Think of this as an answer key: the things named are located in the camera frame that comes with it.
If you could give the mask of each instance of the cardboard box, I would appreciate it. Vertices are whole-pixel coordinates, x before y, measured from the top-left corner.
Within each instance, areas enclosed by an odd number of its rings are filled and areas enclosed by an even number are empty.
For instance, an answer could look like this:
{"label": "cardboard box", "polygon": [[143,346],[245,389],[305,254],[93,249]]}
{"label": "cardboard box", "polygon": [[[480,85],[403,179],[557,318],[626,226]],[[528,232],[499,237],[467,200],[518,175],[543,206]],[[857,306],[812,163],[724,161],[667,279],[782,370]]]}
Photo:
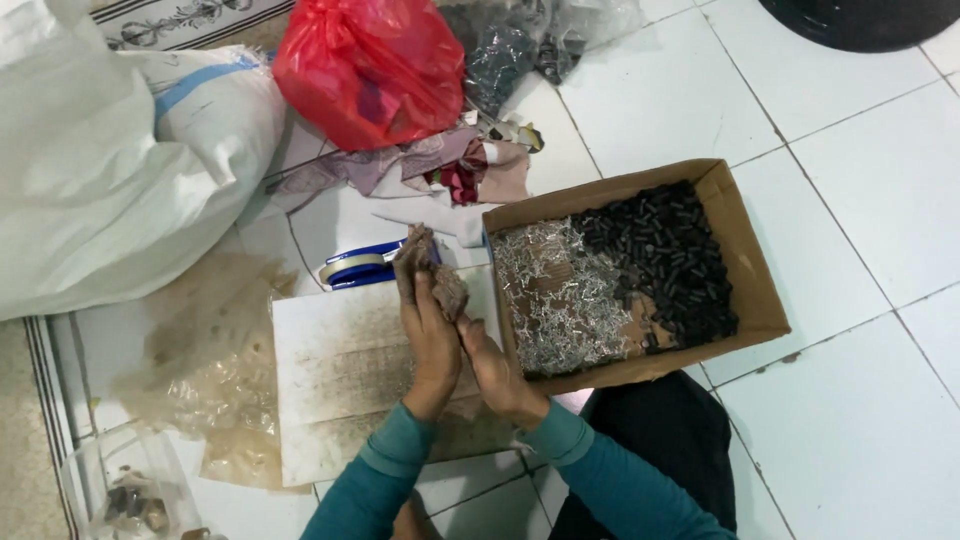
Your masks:
{"label": "cardboard box", "polygon": [[[538,380],[534,382],[537,387],[549,394],[563,394],[583,388],[651,380],[708,358],[790,333],[783,305],[756,241],[743,199],[724,160],[681,161],[505,205],[483,215],[484,229],[489,236],[511,227],[560,219],[630,198],[642,189],[681,180],[693,182],[713,229],[713,238],[720,244],[720,253],[728,268],[727,279],[733,286],[731,308],[740,317],[737,335],[683,351],[652,356],[631,350],[626,360],[574,375]],[[492,259],[492,263],[495,269],[497,261]],[[504,283],[500,282],[496,272],[493,274],[497,279],[498,318],[504,353],[516,358],[516,334],[503,294]]]}

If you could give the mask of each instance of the person's right hand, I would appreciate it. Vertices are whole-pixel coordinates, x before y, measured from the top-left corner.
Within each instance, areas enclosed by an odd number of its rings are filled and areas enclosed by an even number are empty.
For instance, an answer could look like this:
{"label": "person's right hand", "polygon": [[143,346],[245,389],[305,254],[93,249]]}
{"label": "person's right hand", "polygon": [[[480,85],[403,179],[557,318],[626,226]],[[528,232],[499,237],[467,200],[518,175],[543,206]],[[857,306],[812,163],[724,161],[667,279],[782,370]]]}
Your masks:
{"label": "person's right hand", "polygon": [[471,321],[462,315],[457,332],[487,406],[527,431],[536,429],[550,411],[550,400],[523,378],[518,362],[500,351],[487,335],[483,319]]}

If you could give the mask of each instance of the blue tape dispenser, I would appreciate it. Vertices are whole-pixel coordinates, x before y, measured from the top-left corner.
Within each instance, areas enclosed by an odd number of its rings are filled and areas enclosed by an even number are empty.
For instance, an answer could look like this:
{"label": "blue tape dispenser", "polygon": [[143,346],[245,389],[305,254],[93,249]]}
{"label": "blue tape dispenser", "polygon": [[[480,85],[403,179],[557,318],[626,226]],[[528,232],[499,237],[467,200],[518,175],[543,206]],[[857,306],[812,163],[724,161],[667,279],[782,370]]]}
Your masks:
{"label": "blue tape dispenser", "polygon": [[[335,255],[325,261],[325,266],[320,269],[317,277],[320,278],[324,288],[331,290],[395,280],[394,258],[400,246],[406,241],[407,239],[403,238],[396,242],[358,248]],[[430,259],[440,262],[436,243],[430,248]]]}

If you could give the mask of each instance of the red plastic bag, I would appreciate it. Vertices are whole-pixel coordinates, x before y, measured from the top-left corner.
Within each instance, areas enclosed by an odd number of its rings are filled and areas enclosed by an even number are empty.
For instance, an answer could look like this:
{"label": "red plastic bag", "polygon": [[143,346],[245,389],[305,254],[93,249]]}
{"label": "red plastic bag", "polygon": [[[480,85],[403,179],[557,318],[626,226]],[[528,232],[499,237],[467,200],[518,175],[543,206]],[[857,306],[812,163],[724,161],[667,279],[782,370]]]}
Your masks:
{"label": "red plastic bag", "polygon": [[464,47],[431,0],[299,0],[273,71],[342,150],[439,133],[463,106]]}

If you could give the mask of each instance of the black round object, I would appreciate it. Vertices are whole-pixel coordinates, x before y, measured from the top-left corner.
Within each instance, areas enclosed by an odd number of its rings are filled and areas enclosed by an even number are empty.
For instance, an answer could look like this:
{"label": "black round object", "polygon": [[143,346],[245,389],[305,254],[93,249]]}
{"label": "black round object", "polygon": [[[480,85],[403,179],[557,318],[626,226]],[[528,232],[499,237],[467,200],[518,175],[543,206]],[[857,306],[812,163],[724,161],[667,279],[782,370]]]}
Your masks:
{"label": "black round object", "polygon": [[960,19],[960,0],[759,0],[780,23],[833,49],[886,53],[912,47]]}

